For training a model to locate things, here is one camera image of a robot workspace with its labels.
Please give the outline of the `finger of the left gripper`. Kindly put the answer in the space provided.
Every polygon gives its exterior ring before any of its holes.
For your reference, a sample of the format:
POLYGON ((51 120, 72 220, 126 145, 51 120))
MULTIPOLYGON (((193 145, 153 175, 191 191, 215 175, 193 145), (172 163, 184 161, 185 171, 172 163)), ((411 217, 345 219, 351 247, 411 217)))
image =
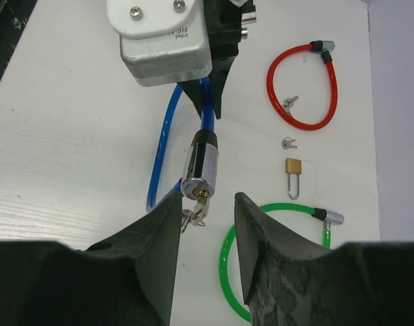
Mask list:
POLYGON ((213 67, 213 70, 209 74, 211 95, 213 99, 215 117, 217 120, 222 117, 222 95, 229 73, 230 67, 223 66, 213 67))
POLYGON ((193 79, 190 81, 182 81, 181 89, 186 96, 191 100, 198 115, 202 115, 202 94, 201 94, 201 81, 199 79, 193 79))

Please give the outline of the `brass padlock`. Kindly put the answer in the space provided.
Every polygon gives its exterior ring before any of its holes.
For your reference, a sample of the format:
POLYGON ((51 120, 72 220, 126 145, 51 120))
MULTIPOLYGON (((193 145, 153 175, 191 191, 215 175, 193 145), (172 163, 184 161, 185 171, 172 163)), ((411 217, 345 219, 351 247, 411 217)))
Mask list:
POLYGON ((285 172, 287 177, 288 196, 292 200, 297 200, 300 196, 302 162, 296 158, 287 158, 285 160, 285 172))

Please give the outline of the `blue lock keys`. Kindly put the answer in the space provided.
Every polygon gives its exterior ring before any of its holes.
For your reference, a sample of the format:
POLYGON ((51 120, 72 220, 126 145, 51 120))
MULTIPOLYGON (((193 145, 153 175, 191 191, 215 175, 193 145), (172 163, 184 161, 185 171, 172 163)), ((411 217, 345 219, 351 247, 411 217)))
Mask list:
POLYGON ((181 234, 183 234, 189 225, 195 227, 205 227, 204 219, 208 215, 209 198, 199 198, 192 210, 184 209, 182 211, 181 234))

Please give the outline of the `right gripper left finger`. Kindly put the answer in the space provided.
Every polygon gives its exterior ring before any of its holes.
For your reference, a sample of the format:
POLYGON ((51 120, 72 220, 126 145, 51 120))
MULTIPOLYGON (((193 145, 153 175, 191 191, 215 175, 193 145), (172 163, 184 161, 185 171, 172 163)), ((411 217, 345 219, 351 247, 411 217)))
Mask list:
POLYGON ((0 241, 0 325, 168 325, 182 195, 86 250, 0 241))

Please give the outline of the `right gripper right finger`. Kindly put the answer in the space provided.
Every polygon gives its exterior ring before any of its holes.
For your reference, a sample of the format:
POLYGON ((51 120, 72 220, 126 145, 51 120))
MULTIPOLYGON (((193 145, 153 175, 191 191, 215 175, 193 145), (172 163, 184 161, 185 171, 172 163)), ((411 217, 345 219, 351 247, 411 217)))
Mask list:
POLYGON ((235 195, 243 301, 252 325, 414 325, 414 242, 328 249, 235 195))

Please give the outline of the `green cable lock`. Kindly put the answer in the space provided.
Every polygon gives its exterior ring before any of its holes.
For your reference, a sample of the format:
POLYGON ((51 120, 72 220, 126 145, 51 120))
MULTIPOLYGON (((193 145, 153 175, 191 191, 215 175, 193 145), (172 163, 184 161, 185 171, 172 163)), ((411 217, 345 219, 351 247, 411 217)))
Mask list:
MULTIPOLYGON (((293 204, 291 202, 274 202, 259 206, 264 213, 274 211, 293 211, 304 213, 312 216, 323 223, 322 227, 322 246, 328 249, 331 248, 333 225, 342 225, 344 223, 344 216, 340 213, 329 211, 318 207, 305 206, 302 204, 293 204)), ((236 240, 235 225, 232 225, 227 232, 220 250, 220 258, 218 264, 218 273, 220 280, 220 287, 225 300, 231 309, 244 321, 251 323, 252 317, 247 308, 245 308, 238 300, 232 287, 230 285, 230 278, 228 275, 229 256, 232 244, 236 240)))

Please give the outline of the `red cable lock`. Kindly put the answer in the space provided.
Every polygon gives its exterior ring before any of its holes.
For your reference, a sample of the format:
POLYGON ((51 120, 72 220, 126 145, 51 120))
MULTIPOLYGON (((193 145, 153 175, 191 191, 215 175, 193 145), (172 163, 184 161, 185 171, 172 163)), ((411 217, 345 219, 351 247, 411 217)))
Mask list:
POLYGON ((339 100, 339 89, 337 83, 337 75, 334 70, 333 59, 331 52, 335 49, 335 42, 327 41, 327 40, 316 40, 312 41, 308 44, 296 46, 286 50, 285 52, 281 53, 277 56, 270 66, 268 67, 266 73, 266 93, 269 99, 270 104, 279 115, 287 124, 292 126, 293 128, 303 130, 306 132, 313 132, 317 130, 321 130, 325 128, 329 123, 332 121, 335 113, 337 112, 338 100, 339 100), (311 52, 314 54, 318 54, 326 68, 328 81, 330 85, 330 103, 328 106, 328 110, 326 115, 320 122, 315 124, 307 124, 304 123, 295 117, 292 116, 290 111, 285 111, 283 108, 283 104, 279 102, 277 98, 275 87, 274 87, 274 77, 275 72, 280 63, 282 63, 285 59, 295 54, 300 54, 303 52, 311 52))

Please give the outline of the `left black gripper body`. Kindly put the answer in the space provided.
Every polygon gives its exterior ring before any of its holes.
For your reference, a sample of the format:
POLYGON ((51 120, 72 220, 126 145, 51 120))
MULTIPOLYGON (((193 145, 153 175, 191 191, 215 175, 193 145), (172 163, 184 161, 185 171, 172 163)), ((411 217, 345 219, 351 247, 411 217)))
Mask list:
POLYGON ((228 73, 239 53, 243 25, 256 18, 255 1, 204 1, 211 73, 228 73))

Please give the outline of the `blue cable lock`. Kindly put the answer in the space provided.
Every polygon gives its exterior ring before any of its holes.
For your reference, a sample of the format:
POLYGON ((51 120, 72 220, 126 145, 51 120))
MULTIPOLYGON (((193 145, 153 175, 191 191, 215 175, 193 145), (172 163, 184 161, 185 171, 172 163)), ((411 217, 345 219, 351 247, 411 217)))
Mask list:
MULTIPOLYGON (((214 132, 215 112, 211 83, 209 78, 205 77, 195 84, 201 87, 201 127, 190 144, 183 175, 168 191, 168 194, 180 191, 191 200, 202 201, 212 198, 215 194, 219 151, 218 138, 214 132)), ((146 196, 145 208, 147 212, 152 211, 158 204, 157 194, 162 165, 173 117, 182 92, 182 87, 176 86, 167 105, 146 196)))

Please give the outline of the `padlock keys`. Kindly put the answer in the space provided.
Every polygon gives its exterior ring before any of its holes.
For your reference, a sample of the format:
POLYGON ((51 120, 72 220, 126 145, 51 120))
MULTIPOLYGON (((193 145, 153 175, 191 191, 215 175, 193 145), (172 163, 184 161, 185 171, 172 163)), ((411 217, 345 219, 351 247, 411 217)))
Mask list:
POLYGON ((281 146, 283 149, 297 149, 298 146, 295 144, 295 142, 295 139, 291 137, 285 137, 281 142, 281 146))

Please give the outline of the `red lock keys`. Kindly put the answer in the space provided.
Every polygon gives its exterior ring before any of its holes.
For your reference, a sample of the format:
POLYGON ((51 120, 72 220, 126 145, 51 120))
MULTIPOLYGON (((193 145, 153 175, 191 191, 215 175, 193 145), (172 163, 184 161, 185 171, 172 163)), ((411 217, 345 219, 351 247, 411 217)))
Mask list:
POLYGON ((283 108, 285 111, 289 111, 292 106, 294 105, 294 103, 299 99, 299 96, 293 96, 292 98, 287 98, 284 102, 283 102, 283 108))

